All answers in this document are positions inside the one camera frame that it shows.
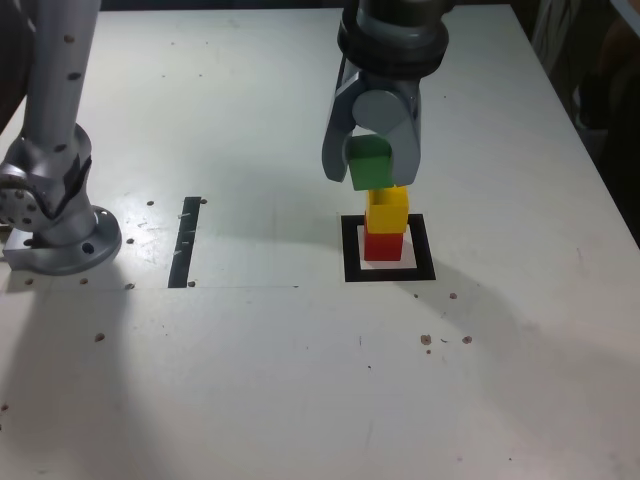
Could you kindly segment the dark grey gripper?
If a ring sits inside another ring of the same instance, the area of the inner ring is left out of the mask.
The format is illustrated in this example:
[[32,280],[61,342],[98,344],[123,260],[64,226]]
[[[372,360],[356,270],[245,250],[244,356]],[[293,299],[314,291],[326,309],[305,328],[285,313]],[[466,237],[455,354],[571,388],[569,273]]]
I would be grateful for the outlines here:
[[[390,145],[394,184],[411,185],[421,161],[419,81],[387,79],[359,69],[347,69],[346,80],[335,92],[322,144],[326,177],[344,181],[348,167],[345,146],[357,124]],[[363,94],[361,82],[367,91]]]

